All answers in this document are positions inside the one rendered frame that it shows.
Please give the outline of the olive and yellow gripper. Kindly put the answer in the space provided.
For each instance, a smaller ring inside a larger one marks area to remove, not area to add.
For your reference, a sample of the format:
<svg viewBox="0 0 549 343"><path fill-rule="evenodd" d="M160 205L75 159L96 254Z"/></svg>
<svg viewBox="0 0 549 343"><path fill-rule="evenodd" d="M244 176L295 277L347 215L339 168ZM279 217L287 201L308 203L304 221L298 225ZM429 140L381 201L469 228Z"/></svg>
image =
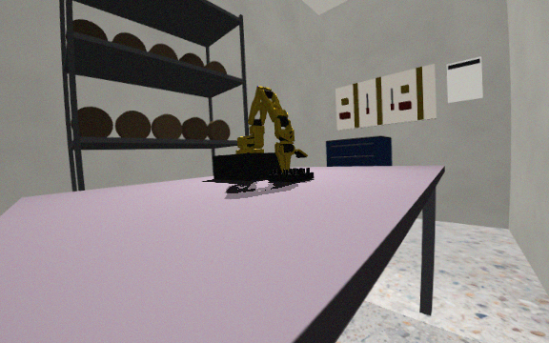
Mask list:
<svg viewBox="0 0 549 343"><path fill-rule="evenodd" d="M295 149L295 146L293 145L294 142L287 142L287 143L281 143L281 142L287 142L287 141L280 141L280 143L276 142L274 144L275 155L278 159L281 171L283 172L283 169L289 171L292 155L295 154L297 158L303 158L303 157L306 157L307 154L302 150L297 151Z"/></svg>

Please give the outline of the grey panel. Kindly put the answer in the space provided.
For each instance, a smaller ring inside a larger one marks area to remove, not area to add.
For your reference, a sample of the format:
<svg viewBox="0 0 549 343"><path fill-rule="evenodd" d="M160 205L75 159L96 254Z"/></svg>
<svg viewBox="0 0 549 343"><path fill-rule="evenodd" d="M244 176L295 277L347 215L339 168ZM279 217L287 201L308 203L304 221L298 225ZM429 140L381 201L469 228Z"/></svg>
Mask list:
<svg viewBox="0 0 549 343"><path fill-rule="evenodd" d="M288 175L290 174L290 175ZM314 173L310 172L310 168L289 168L288 170L284 170L281 172L281 169L277 169L277 173L275 173L275 170L272 170L272 174L268 174L268 181L274 182L298 182L308 179L314 179Z"/></svg>

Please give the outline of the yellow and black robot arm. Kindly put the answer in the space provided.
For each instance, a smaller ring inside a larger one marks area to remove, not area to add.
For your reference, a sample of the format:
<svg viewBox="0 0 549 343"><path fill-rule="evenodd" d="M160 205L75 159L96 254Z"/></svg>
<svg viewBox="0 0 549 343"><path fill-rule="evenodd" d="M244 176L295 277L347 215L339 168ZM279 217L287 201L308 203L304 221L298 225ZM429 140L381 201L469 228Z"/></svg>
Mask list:
<svg viewBox="0 0 549 343"><path fill-rule="evenodd" d="M260 98L259 98L260 97ZM261 100L260 100L261 99ZM262 102L261 102L262 101ZM251 106L248 124L250 126L250 136L238 137L238 144L240 150L235 151L236 154L240 153L261 153L264 152L262 147L264 146L265 133L264 123L267 112L274 122L274 135L280 141L294 142L295 131L291 126L291 121L288 119L288 113L282 109L276 94L269 88L257 86L254 101ZM260 111L260 118L254 119L256 114ZM286 129L282 130L281 127ZM247 150L249 151L241 151ZM258 150L254 150L258 149Z"/></svg>

